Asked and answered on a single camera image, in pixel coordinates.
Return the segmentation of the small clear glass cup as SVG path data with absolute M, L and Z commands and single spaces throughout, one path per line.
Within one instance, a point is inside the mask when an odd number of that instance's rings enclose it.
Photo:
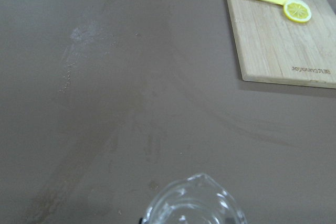
M 208 174 L 199 173 L 164 187 L 139 223 L 247 223 L 232 195 Z

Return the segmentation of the wooden cutting board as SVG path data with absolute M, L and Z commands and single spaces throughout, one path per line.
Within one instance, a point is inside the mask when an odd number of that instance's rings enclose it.
M 242 79 L 335 88 L 335 12 L 327 0 L 302 0 L 306 23 L 283 7 L 258 0 L 227 0 Z

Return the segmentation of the lemon slice on knife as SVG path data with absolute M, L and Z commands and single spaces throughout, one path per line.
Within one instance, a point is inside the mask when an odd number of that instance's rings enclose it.
M 302 0 L 288 0 L 283 6 L 285 16 L 296 23 L 306 23 L 312 17 L 310 7 Z

